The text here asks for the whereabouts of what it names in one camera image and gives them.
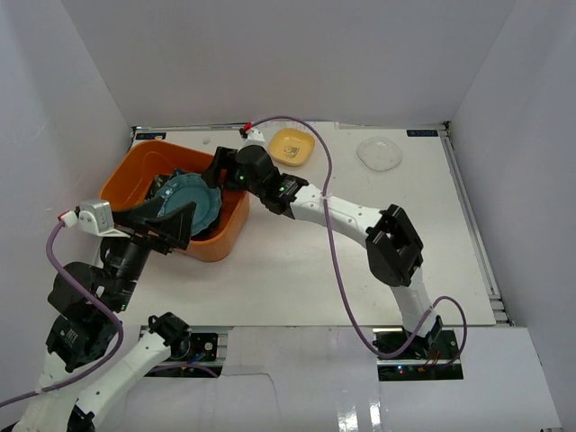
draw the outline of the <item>blue plate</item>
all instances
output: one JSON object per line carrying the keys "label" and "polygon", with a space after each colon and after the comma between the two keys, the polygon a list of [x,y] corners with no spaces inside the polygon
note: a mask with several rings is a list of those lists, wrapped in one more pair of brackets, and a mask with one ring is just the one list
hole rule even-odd
{"label": "blue plate", "polygon": [[192,236],[205,230],[218,217],[222,206],[221,191],[211,189],[199,174],[191,173],[168,180],[155,196],[162,196],[164,204],[158,216],[164,216],[188,203],[196,203],[192,219]]}

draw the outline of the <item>orange bin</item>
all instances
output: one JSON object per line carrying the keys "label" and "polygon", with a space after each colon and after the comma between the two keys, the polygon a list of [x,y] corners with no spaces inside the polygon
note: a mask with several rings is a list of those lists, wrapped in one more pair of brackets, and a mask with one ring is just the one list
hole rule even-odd
{"label": "orange bin", "polygon": [[[212,155],[153,139],[144,141],[128,152],[108,179],[100,198],[113,210],[121,210],[142,203],[155,175],[170,175],[174,168],[202,173],[212,162]],[[220,223],[202,241],[191,241],[184,252],[206,262],[225,258],[244,226],[249,212],[248,193],[224,191],[220,209]]]}

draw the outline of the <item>purple cable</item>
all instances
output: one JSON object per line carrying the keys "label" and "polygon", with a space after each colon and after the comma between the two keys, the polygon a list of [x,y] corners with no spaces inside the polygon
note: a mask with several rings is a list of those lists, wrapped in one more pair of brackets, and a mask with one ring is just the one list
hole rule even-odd
{"label": "purple cable", "polygon": [[[54,268],[56,268],[58,273],[60,273],[60,275],[66,280],[66,282],[72,285],[79,293],[81,293],[87,300],[89,300],[101,313],[103,313],[112,322],[112,324],[116,327],[116,331],[118,332],[118,339],[116,340],[116,345],[114,345],[114,347],[110,350],[110,352],[106,354],[104,357],[102,357],[102,359],[100,359],[98,363],[89,367],[82,373],[73,376],[72,378],[68,378],[67,380],[64,380],[62,382],[57,382],[56,384],[44,387],[42,389],[42,392],[52,392],[53,390],[61,389],[70,384],[77,383],[83,378],[86,378],[89,374],[91,374],[96,369],[101,367],[104,363],[106,363],[108,360],[110,360],[114,356],[114,354],[116,354],[116,352],[118,351],[118,349],[122,344],[122,341],[124,340],[124,328],[122,327],[122,323],[120,322],[120,320],[116,318],[113,312],[110,309],[108,309],[105,304],[103,304],[100,300],[98,300],[97,297],[92,295],[84,286],[82,286],[82,284],[80,284],[80,282],[78,282],[72,276],[72,274],[70,274],[56,259],[53,250],[54,240],[56,239],[56,236],[58,235],[60,230],[62,230],[62,228],[64,228],[64,222],[59,221],[58,225],[54,227],[54,229],[52,230],[52,232],[48,237],[48,241],[46,242],[46,256],[48,257],[48,260],[54,266]],[[35,391],[29,391],[28,393],[22,394],[20,396],[4,400],[0,402],[0,408],[5,407],[6,405],[10,405],[11,403],[15,403],[17,401],[23,401],[24,399],[31,398],[32,396],[35,396],[37,394],[38,393]]]}
{"label": "purple cable", "polygon": [[168,369],[176,369],[178,367],[185,367],[187,369],[200,369],[201,371],[205,371],[208,375],[213,376],[214,378],[218,378],[218,375],[206,366],[202,366],[201,364],[196,363],[177,363],[177,364],[167,364],[166,366],[156,366],[152,368],[151,372],[160,372],[160,371],[167,371]]}
{"label": "purple cable", "polygon": [[310,132],[312,132],[316,136],[316,138],[318,139],[318,141],[320,142],[320,144],[324,148],[324,152],[326,153],[326,159],[328,160],[328,172],[326,174],[326,179],[324,180],[324,186],[322,187],[322,195],[324,197],[324,200],[323,200],[324,217],[326,218],[326,229],[328,231],[328,243],[330,245],[330,255],[332,256],[332,265],[334,266],[334,273],[336,275],[336,281],[337,281],[338,289],[340,290],[340,296],[342,297],[342,302],[344,303],[344,309],[346,309],[346,314],[348,315],[348,318],[350,319],[350,322],[352,323],[352,327],[354,327],[354,330],[355,330],[356,334],[358,335],[358,337],[360,338],[360,340],[362,340],[364,345],[366,345],[366,347],[370,351],[372,351],[374,354],[376,354],[379,358],[384,359],[384,360],[395,358],[395,357],[399,356],[400,354],[402,354],[406,350],[406,348],[408,348],[410,346],[410,344],[414,341],[414,339],[416,338],[416,336],[418,334],[418,331],[420,330],[422,325],[424,325],[426,318],[428,317],[428,315],[430,313],[432,313],[432,310],[442,300],[448,300],[448,301],[452,302],[456,306],[456,308],[458,308],[458,310],[460,311],[460,314],[462,315],[462,323],[463,323],[463,337],[462,337],[462,344],[460,345],[460,349],[458,350],[458,352],[456,353],[454,358],[450,362],[444,364],[442,367],[447,367],[447,366],[451,365],[458,358],[460,358],[460,354],[464,351],[464,346],[466,345],[466,339],[468,337],[468,328],[467,328],[466,317],[464,316],[464,310],[462,309],[462,306],[458,303],[458,301],[456,301],[452,297],[448,297],[447,295],[440,296],[434,301],[434,303],[432,304],[432,307],[430,309],[428,309],[426,312],[424,312],[424,314],[422,315],[422,318],[418,322],[418,325],[416,326],[416,328],[414,328],[414,330],[412,331],[412,333],[410,334],[408,339],[406,339],[406,342],[404,342],[404,345],[402,345],[400,348],[398,348],[396,351],[394,351],[392,353],[383,353],[381,351],[378,351],[368,341],[366,336],[364,336],[364,334],[362,333],[362,330],[360,329],[360,326],[358,325],[358,322],[356,321],[354,314],[352,313],[352,309],[350,308],[350,303],[348,302],[348,298],[346,296],[346,291],[344,289],[344,282],[342,281],[342,275],[340,274],[340,267],[338,265],[338,257],[336,255],[336,245],[334,242],[334,232],[332,231],[332,221],[330,220],[330,213],[329,213],[329,207],[328,207],[328,187],[329,187],[329,183],[330,183],[330,178],[332,177],[332,156],[330,155],[330,151],[328,149],[328,146],[326,145],[326,142],[320,136],[318,131],[315,130],[309,123],[307,123],[304,120],[296,119],[296,118],[291,117],[289,115],[275,115],[273,117],[267,117],[267,118],[259,120],[259,121],[254,121],[252,123],[251,127],[255,128],[256,126],[258,126],[262,123],[270,122],[271,120],[290,120],[292,122],[297,122],[297,123],[303,125],[304,127],[308,128],[310,130]]}

